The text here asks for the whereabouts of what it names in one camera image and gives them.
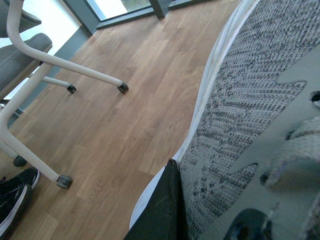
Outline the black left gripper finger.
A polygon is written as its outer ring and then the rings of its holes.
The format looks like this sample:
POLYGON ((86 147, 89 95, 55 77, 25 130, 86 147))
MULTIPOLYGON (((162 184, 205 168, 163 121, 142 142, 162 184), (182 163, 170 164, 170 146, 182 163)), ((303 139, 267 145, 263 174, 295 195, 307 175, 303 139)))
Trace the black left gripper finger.
POLYGON ((187 240, 188 226, 181 175, 169 159, 158 184, 126 240, 187 240))

